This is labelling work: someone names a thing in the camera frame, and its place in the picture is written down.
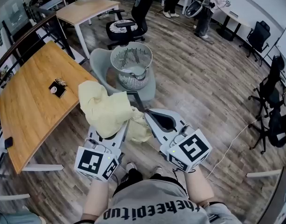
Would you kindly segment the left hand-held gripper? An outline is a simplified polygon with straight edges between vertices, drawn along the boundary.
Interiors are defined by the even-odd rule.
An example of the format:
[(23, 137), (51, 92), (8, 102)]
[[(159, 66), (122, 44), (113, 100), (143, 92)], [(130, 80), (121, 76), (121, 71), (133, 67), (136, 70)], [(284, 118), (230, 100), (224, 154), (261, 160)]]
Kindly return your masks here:
[(88, 178), (108, 181), (120, 164), (120, 147), (125, 141), (128, 124), (128, 121), (123, 123), (113, 142), (102, 139), (90, 126), (84, 145), (78, 147), (74, 169)]

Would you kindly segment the pale yellow clothes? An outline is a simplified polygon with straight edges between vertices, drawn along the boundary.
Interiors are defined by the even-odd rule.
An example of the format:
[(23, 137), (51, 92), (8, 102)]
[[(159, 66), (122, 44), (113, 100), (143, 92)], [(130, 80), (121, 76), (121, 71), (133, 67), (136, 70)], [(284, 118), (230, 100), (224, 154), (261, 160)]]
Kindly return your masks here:
[(144, 114), (131, 106), (125, 91), (109, 96), (104, 86), (87, 80), (78, 86), (78, 98), (86, 120), (101, 138), (116, 134), (126, 121), (129, 122), (127, 140), (146, 142), (152, 136)]

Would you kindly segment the grey slatted laundry basket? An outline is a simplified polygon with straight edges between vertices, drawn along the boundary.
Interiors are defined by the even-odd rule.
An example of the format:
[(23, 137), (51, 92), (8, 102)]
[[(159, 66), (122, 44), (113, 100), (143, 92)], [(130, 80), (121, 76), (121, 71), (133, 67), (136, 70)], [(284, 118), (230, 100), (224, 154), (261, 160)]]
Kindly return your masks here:
[(148, 46), (140, 42), (117, 46), (112, 51), (110, 60), (124, 88), (134, 91), (147, 85), (153, 60), (152, 51)]

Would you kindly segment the black phone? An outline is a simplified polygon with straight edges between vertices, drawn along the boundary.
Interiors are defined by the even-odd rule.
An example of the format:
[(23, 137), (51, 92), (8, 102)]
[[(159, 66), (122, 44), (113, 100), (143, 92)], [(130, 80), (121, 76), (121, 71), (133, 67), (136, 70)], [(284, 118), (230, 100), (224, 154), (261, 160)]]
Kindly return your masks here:
[(51, 94), (54, 94), (58, 98), (61, 98), (63, 94), (66, 92), (65, 89), (66, 85), (61, 84), (60, 81), (53, 81), (52, 84), (49, 86), (49, 90)]

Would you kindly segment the grey shell chair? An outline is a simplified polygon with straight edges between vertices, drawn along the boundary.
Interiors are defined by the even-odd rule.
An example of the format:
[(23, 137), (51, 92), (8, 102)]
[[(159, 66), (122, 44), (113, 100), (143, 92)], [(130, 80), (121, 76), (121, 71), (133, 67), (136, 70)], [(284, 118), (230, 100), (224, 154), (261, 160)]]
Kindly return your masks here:
[[(113, 72), (114, 86), (111, 86), (110, 83), (106, 81), (108, 71), (112, 68), (111, 53), (112, 51), (110, 50), (97, 48), (94, 49), (90, 54), (91, 68), (95, 73), (99, 83), (103, 85), (107, 90), (109, 96), (117, 92), (131, 91), (124, 88), (119, 83), (115, 72)], [(154, 99), (156, 92), (156, 82), (152, 69), (149, 73), (149, 80), (147, 85), (144, 88), (137, 90), (137, 92), (143, 105), (146, 105), (149, 101)]]

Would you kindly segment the orange wooden table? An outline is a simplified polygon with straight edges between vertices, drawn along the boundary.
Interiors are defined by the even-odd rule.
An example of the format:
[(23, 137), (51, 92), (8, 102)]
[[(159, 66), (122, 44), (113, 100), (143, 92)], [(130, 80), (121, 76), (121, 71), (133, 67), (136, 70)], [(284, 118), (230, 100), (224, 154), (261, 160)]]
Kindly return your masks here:
[[(50, 93), (56, 78), (67, 86), (61, 98)], [(78, 86), (95, 78), (53, 41), (40, 48), (7, 83), (0, 94), (4, 139), (13, 138), (8, 154), (17, 174), (59, 171), (63, 165), (30, 164), (41, 144), (79, 103)]]

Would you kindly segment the person's grey printed shirt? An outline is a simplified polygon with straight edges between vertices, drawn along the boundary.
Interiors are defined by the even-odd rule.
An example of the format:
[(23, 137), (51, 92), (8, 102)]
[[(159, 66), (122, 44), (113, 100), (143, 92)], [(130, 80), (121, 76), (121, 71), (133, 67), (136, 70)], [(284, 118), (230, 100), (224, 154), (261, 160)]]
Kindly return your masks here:
[(114, 195), (95, 224), (242, 224), (223, 203), (202, 207), (178, 185), (143, 180)]

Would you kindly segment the black stair railing wooden handrail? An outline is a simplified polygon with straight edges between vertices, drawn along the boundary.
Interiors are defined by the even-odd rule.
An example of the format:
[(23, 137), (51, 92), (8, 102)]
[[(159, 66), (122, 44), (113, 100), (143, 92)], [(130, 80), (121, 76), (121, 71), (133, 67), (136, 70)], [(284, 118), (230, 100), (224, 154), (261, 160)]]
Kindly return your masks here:
[(31, 24), (0, 59), (0, 84), (10, 77), (16, 66), (23, 66), (43, 46), (45, 38), (55, 39), (55, 43), (59, 44), (61, 49), (67, 51), (70, 57), (75, 57), (55, 11), (27, 5), (24, 5), (24, 10), (28, 22), (34, 21), (35, 25)]

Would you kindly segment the black office chair patterned cushion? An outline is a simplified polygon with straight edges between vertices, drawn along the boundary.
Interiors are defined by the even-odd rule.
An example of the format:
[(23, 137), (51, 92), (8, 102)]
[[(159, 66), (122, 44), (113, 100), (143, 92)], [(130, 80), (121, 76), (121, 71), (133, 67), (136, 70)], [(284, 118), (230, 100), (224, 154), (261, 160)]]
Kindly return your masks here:
[(141, 0), (137, 7), (134, 4), (131, 11), (131, 19), (122, 17), (123, 9), (109, 12), (109, 14), (115, 14), (118, 17), (116, 21), (106, 24), (107, 35), (113, 41), (113, 43), (107, 45), (109, 50), (119, 45), (127, 45), (129, 42), (136, 40), (145, 40), (143, 35), (147, 32), (146, 14), (152, 2), (153, 0)]

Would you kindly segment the white desk dark edge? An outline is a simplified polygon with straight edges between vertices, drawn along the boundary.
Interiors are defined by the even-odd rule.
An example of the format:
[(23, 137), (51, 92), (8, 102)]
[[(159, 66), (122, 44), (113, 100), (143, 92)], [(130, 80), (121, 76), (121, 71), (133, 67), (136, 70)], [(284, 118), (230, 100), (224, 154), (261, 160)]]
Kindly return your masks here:
[(286, 224), (286, 168), (247, 173), (247, 178), (276, 176), (276, 184), (256, 224)]

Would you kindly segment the black mesh office chair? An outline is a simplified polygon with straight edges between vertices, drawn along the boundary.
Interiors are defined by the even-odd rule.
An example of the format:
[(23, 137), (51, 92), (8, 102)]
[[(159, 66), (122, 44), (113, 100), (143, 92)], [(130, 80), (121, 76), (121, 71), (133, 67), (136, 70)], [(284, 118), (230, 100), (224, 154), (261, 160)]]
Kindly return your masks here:
[(243, 42), (239, 47), (246, 48), (249, 51), (249, 54), (246, 57), (249, 58), (250, 55), (253, 54), (255, 62), (257, 62), (258, 58), (256, 57), (256, 52), (262, 53), (267, 47), (269, 47), (269, 44), (265, 44), (265, 42), (270, 36), (270, 26), (265, 21), (257, 21), (255, 28), (251, 29), (247, 35), (247, 41), (249, 44)]
[(286, 144), (286, 114), (282, 116), (279, 108), (270, 113), (268, 139), (272, 146), (283, 147)]
[[(279, 91), (276, 89), (276, 83), (280, 80), (280, 72), (284, 69), (285, 62), (282, 57), (282, 55), (274, 56), (272, 59), (272, 65), (270, 68), (270, 72), (267, 77), (265, 77), (262, 82), (259, 84), (258, 88), (253, 89), (258, 93), (258, 96), (250, 95), (248, 99), (254, 99), (260, 102), (260, 109), (258, 112), (258, 115), (256, 116), (256, 119), (260, 122), (261, 127), (257, 127), (253, 123), (248, 125), (248, 128), (253, 127), (255, 130), (259, 132), (259, 139), (255, 143), (253, 147), (250, 148), (250, 150), (253, 150), (256, 148), (256, 146), (259, 144), (260, 141), (263, 142), (263, 151), (261, 151), (261, 154), (264, 154), (266, 152), (266, 136), (269, 131), (269, 128), (266, 128), (263, 124), (263, 118), (269, 117), (267, 104), (271, 108), (280, 108), (284, 102), (280, 101), (279, 99)], [(263, 117), (261, 115), (261, 112), (265, 110), (266, 115)]]

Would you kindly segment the white black oval pod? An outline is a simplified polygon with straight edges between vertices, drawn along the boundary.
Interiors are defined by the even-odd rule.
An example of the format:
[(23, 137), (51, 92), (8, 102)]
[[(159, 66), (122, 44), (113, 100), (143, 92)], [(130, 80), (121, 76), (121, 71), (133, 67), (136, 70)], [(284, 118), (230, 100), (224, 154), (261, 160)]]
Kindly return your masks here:
[(210, 8), (210, 0), (192, 0), (184, 14), (188, 18), (192, 18), (197, 16), (203, 8)]

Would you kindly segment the white desk black leg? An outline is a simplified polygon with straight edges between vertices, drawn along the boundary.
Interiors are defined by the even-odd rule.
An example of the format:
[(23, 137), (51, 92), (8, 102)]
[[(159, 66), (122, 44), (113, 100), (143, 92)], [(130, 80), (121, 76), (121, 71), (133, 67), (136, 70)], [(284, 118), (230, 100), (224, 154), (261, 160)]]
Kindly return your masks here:
[[(239, 17), (236, 13), (232, 12), (230, 7), (227, 7), (226, 4), (224, 4), (223, 6), (217, 6), (216, 10), (222, 11), (224, 14), (226, 14), (226, 18), (221, 28), (218, 28), (216, 31), (222, 38), (226, 39), (227, 41), (231, 42), (234, 40), (235, 36), (237, 35), (238, 30), (240, 29), (242, 25), (248, 28), (251, 27), (249, 23), (246, 22), (243, 18)], [(237, 26), (233, 32), (226, 31), (226, 28), (227, 28), (227, 25), (230, 19), (237, 22)]]

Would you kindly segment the white side table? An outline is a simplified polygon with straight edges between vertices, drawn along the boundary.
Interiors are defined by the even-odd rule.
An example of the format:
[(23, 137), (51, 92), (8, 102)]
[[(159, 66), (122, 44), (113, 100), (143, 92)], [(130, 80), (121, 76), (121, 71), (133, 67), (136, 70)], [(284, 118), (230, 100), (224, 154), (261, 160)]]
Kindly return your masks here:
[(40, 9), (49, 10), (53, 7), (58, 8), (58, 5), (62, 2), (63, 2), (63, 0), (50, 0), (47, 3), (45, 3), (44, 5), (40, 6)]

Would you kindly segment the whiteboard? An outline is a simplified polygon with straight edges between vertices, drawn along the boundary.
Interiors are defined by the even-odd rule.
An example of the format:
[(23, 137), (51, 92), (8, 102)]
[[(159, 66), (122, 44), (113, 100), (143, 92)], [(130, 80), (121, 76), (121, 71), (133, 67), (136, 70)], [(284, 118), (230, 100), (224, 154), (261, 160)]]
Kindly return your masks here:
[(271, 66), (272, 58), (274, 56), (281, 55), (284, 60), (284, 69), (280, 72), (280, 78), (283, 85), (286, 87), (286, 28), (284, 29), (281, 36), (276, 40), (276, 42), (272, 45), (266, 56), (264, 57), (265, 61), (268, 65)]

